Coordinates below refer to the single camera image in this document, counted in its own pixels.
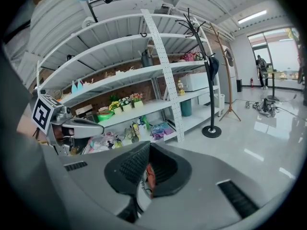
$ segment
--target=ceiling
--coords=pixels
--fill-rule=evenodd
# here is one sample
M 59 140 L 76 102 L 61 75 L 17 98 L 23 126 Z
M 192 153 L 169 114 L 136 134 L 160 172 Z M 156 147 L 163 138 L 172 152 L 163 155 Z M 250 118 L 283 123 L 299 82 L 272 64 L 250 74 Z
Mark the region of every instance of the ceiling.
M 289 24 L 285 12 L 275 0 L 149 0 L 150 11 L 169 14 L 186 13 L 187 9 L 199 22 L 206 21 L 204 29 L 211 31 L 209 22 L 214 23 L 223 39 L 231 41 L 235 36 L 250 34 L 263 28 L 280 27 Z M 105 12 L 127 14 L 132 10 L 147 8 L 147 0 L 115 0 L 111 4 L 102 2 L 91 4 L 100 20 L 105 19 Z M 267 14 L 243 24 L 238 20 L 261 10 Z M 26 87 L 35 79 L 37 60 L 42 59 L 62 40 L 79 31 L 82 22 L 91 12 L 86 3 L 78 0 L 44 0 L 39 3 L 31 20 L 31 39 L 27 55 L 17 69 Z

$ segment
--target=potted plant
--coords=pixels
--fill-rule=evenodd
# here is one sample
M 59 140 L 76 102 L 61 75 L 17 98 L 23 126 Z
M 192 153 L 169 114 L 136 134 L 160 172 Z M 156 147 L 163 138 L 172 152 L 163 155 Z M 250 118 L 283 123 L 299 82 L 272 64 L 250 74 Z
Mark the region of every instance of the potted plant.
M 109 100 L 110 100 L 110 102 L 118 102 L 119 97 L 117 96 L 117 94 L 113 94 L 113 95 L 110 96 Z
M 128 112 L 132 109 L 131 100 L 129 97 L 122 98 L 119 101 L 119 105 L 124 109 L 124 112 Z
M 133 101 L 135 108 L 140 108 L 143 106 L 142 97 L 143 97 L 142 93 L 141 94 L 135 93 L 130 96 L 130 99 Z
M 122 112 L 118 101 L 112 102 L 111 105 L 109 106 L 109 110 L 113 111 L 115 114 L 120 114 Z

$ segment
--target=black vent grille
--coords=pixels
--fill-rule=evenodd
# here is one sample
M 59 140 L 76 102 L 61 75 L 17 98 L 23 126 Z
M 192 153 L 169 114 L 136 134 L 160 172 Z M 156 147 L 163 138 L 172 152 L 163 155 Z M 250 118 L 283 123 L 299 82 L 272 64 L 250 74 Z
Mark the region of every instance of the black vent grille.
M 149 148 L 150 144 L 129 156 L 120 164 L 119 171 L 134 185 L 140 182 L 146 170 L 149 159 Z
M 217 186 L 242 218 L 250 216 L 259 209 L 231 180 L 218 183 Z
M 87 165 L 86 162 L 80 161 L 80 162 L 76 162 L 76 163 L 66 164 L 66 165 L 64 165 L 64 167 L 67 171 L 73 171 L 73 170 L 82 168 L 86 165 Z

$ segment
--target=window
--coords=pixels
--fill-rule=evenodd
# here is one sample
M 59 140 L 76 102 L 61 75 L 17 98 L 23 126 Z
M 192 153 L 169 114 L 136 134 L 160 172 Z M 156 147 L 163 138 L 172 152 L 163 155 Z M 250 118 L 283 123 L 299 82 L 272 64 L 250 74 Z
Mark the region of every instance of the window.
M 255 59 L 260 55 L 269 66 L 278 73 L 275 79 L 297 80 L 298 50 L 296 45 L 297 30 L 283 28 L 248 37 Z

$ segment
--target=ceiling light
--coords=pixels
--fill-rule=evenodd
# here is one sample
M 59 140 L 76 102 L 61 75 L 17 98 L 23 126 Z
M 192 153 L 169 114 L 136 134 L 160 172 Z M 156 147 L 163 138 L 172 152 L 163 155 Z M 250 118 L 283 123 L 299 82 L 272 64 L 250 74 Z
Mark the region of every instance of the ceiling light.
M 264 14 L 266 14 L 266 13 L 267 13 L 267 11 L 264 10 L 264 11 L 261 11 L 261 12 L 255 13 L 255 14 L 252 14 L 252 15 L 250 15 L 250 16 L 248 16 L 248 17 L 242 19 L 242 20 L 239 20 L 238 23 L 241 24 L 241 23 L 243 23 L 243 22 L 245 22 L 245 21 L 249 21 L 249 20 L 254 19 L 254 18 L 258 17 L 258 16 L 264 15 Z
M 253 45 L 253 47 L 257 47 L 257 46 L 261 46 L 261 45 L 265 45 L 265 44 L 267 44 L 267 43 L 255 44 L 255 45 Z
M 281 39 L 279 41 L 290 41 L 290 40 L 293 40 L 292 38 L 287 38 L 287 39 Z

